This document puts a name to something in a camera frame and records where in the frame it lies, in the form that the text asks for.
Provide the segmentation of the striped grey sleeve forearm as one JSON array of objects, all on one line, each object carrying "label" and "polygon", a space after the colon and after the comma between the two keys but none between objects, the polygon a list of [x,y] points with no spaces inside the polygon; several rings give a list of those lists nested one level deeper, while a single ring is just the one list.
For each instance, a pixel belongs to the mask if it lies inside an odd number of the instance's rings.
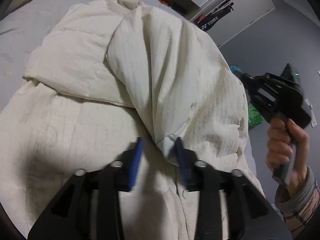
[{"label": "striped grey sleeve forearm", "polygon": [[295,196],[279,186],[274,200],[293,239],[319,239],[319,187],[311,168]]}]

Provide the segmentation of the person's right hand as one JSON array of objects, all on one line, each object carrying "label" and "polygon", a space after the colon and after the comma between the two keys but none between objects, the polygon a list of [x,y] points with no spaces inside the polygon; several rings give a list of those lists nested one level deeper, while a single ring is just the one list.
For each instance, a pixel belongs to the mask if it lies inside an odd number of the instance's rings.
[{"label": "person's right hand", "polygon": [[287,122],[273,118],[268,130],[266,165],[271,170],[277,164],[289,162],[289,157],[296,154],[295,165],[291,172],[287,191],[290,197],[295,196],[303,188],[308,174],[307,160],[309,156],[309,135],[291,119]]}]

